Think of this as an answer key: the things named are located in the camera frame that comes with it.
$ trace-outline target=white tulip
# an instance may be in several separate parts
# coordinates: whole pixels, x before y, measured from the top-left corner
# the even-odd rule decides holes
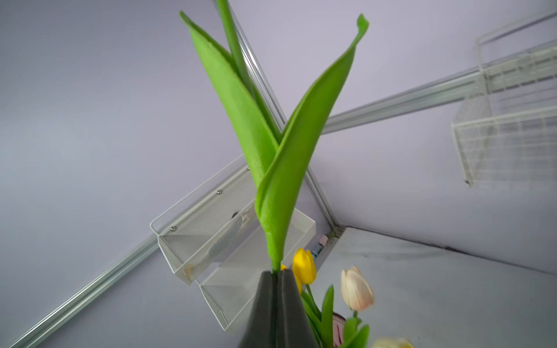
[[[407,339],[378,339],[372,348],[414,348]]]
[[[351,311],[363,311],[375,302],[372,288],[356,266],[342,271],[340,293]]]

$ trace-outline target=wall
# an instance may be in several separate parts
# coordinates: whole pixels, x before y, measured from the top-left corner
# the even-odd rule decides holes
[[[341,223],[557,273],[557,193],[470,189],[460,103],[324,135],[311,161]]]
[[[0,302],[0,346],[128,253],[151,233],[154,217],[240,155],[180,9],[226,42],[211,2],[0,5],[0,297],[10,299]],[[319,233],[329,231],[307,187],[298,207]],[[157,269],[161,287],[182,289],[184,303],[217,324],[199,291],[167,281],[168,266]],[[116,303],[126,301],[125,291],[117,294]]]
[[[285,113],[370,22],[333,114],[476,64],[476,37],[554,5],[518,1],[232,0]],[[519,36],[530,47],[551,30]],[[489,47],[490,57],[509,47]],[[557,273],[557,195],[471,190],[450,123],[458,104],[323,136],[311,166],[340,223]]]
[[[199,287],[156,251],[41,347],[236,347],[241,336],[222,331]]]

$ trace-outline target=tulip bud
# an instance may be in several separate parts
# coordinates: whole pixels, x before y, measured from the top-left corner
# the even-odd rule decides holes
[[[363,311],[375,302],[372,288],[356,266],[342,271],[340,293],[351,311]]]
[[[288,267],[286,267],[285,265],[280,265],[280,270],[284,271],[285,269],[288,269]],[[294,274],[294,280],[296,280],[296,285],[298,286],[298,292],[302,293],[302,283],[300,283],[300,280],[298,279],[298,277],[296,277],[296,275]]]
[[[407,339],[378,339],[372,348],[414,348]]]
[[[302,284],[312,284],[317,276],[313,255],[309,250],[298,249],[292,260],[292,271]]]

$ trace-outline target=green leaf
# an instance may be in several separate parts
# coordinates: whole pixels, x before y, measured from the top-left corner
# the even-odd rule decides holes
[[[323,344],[321,344],[321,337],[319,337],[319,334],[317,333],[317,329],[315,328],[315,326],[313,325],[313,323],[309,318],[307,318],[307,322],[310,324],[311,330],[314,332],[315,340],[317,341],[319,348],[323,348]]]
[[[333,348],[333,302],[335,290],[331,285],[323,298],[323,313],[321,314],[321,343],[323,348]]]
[[[279,144],[256,102],[231,65],[230,55],[183,12],[201,63],[232,122],[256,186],[273,162]]]
[[[369,325],[364,325],[350,341],[344,341],[339,348],[365,348],[368,345]]]
[[[302,297],[302,305],[304,306],[304,310],[306,311],[307,317],[311,322],[318,328],[318,332],[321,335],[321,321],[317,318],[315,313],[313,313],[313,309],[311,309],[311,305],[306,302],[306,300]]]
[[[343,341],[348,342],[354,337],[358,332],[358,324],[360,324],[360,318],[350,318],[344,324]]]
[[[192,21],[191,18],[189,18],[183,11],[180,11],[180,17],[188,27],[193,28],[195,31],[201,34],[208,42],[210,42],[221,53],[221,55],[226,59],[228,64],[230,64],[230,66],[234,69],[234,72],[236,73],[238,78],[242,80],[240,77],[240,72],[238,71],[238,68],[236,66],[236,62],[234,62],[234,59],[232,58],[230,52],[228,52],[226,48],[222,47],[221,44],[219,44],[214,38],[212,38],[211,35],[209,35],[205,30],[199,27],[194,21]],[[251,80],[249,80],[249,83],[250,86],[253,86]],[[267,105],[265,104],[265,101],[261,97],[261,94],[257,91],[255,87],[253,87],[252,90],[253,93],[255,94],[255,102],[257,103],[259,110],[263,114],[263,117],[265,117],[265,121],[267,122],[267,125],[269,126],[269,128],[271,128],[271,131],[273,132],[273,135],[275,136],[275,139],[279,144],[282,140],[282,133],[280,132],[279,127],[276,125],[273,117],[271,116],[271,113],[269,112]]]
[[[319,310],[319,308],[315,304],[315,301],[313,300],[313,298],[311,298],[311,296],[307,292],[304,292],[304,291],[302,291],[301,296],[303,297],[303,299],[307,303],[309,303],[309,305],[311,306],[311,309],[313,310],[313,313],[321,321],[321,311]]]
[[[290,117],[278,153],[257,187],[255,210],[267,236],[273,269],[280,268],[286,233],[317,140],[348,76],[369,22],[360,15],[350,47],[311,85]]]
[[[217,0],[217,7],[219,13],[221,14],[224,33],[226,34],[226,40],[228,40],[228,45],[230,46],[230,51],[232,52],[232,58],[234,60],[234,64],[236,65],[236,71],[250,95],[255,97],[250,77],[247,74],[246,64],[243,60],[242,49],[240,48],[240,42],[238,41],[238,36],[236,35],[236,26],[232,20],[232,13],[230,12],[228,1]]]

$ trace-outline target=white wire basket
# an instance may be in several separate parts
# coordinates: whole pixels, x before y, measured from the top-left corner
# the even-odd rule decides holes
[[[556,13],[513,23],[476,43],[480,75],[452,125],[471,187],[557,189],[557,41],[489,65],[482,55],[487,42]]]
[[[283,264],[290,267],[299,248],[315,235],[315,222],[295,209],[284,248]],[[265,233],[257,228],[200,285],[203,297],[224,331],[237,333],[247,322],[261,272],[271,269]]]
[[[240,156],[151,222],[172,272],[188,285],[199,284],[227,332],[246,323],[261,272],[271,268],[253,206],[256,192]],[[283,263],[289,266],[314,235],[315,222],[294,209]]]
[[[257,190],[243,156],[151,222],[176,276],[191,285],[257,221]]]

